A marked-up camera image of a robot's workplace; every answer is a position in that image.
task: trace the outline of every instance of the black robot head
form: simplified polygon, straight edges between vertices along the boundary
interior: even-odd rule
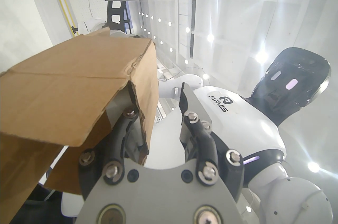
[[[321,94],[330,76],[330,64],[322,56],[287,48],[276,57],[246,100],[279,126]]]

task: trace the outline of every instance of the jarvis logo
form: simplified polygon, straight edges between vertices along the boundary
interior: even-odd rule
[[[216,96],[213,96],[213,95],[208,95],[208,97],[214,102],[214,104],[216,106],[218,106],[224,113],[228,111],[228,109],[224,106],[224,105],[227,105],[227,104],[232,104],[233,101],[229,98],[229,97],[226,97],[226,96],[222,96],[222,97],[216,97]]]

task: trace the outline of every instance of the bolt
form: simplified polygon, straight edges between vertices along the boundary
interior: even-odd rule
[[[210,123],[207,122],[206,120],[202,120],[202,124],[206,130],[209,130],[211,128]]]
[[[213,212],[204,211],[198,217],[198,224],[218,224],[218,220]]]
[[[206,178],[212,179],[215,176],[215,170],[212,167],[204,166],[203,168],[203,175]]]
[[[115,165],[111,165],[106,170],[106,177],[107,178],[114,178],[117,173],[119,172],[119,169]]]
[[[240,156],[237,153],[232,152],[230,154],[230,160],[233,161],[234,163],[239,162]]]
[[[92,155],[91,155],[90,152],[82,153],[81,157],[80,157],[80,159],[83,163],[87,163],[91,158],[92,158]]]
[[[193,112],[190,112],[190,113],[188,114],[188,118],[189,118],[190,120],[196,120],[196,119],[197,119],[197,115],[196,115],[195,113],[193,113]]]
[[[132,107],[125,108],[124,111],[123,111],[123,115],[126,118],[130,118],[130,119],[135,117],[136,113],[135,113],[134,107],[132,106]]]
[[[126,112],[126,114],[127,114],[128,116],[132,116],[132,115],[134,115],[134,113],[135,113],[135,112],[134,112],[133,110],[130,110],[130,111],[127,111],[127,112]]]

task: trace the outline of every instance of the purple light strip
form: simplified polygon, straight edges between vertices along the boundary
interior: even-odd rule
[[[252,161],[256,161],[258,159],[259,159],[259,156],[251,157],[251,158],[246,159],[245,161],[243,161],[243,165],[248,164],[248,163],[250,163]]]

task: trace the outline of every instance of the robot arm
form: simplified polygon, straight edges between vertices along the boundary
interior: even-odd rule
[[[257,174],[248,187],[261,200],[261,224],[332,223],[332,208],[324,192],[308,180],[288,177],[279,163]]]
[[[186,74],[176,79],[158,82],[159,98],[180,99],[182,84],[188,84],[192,90],[203,86],[203,79],[197,75]]]

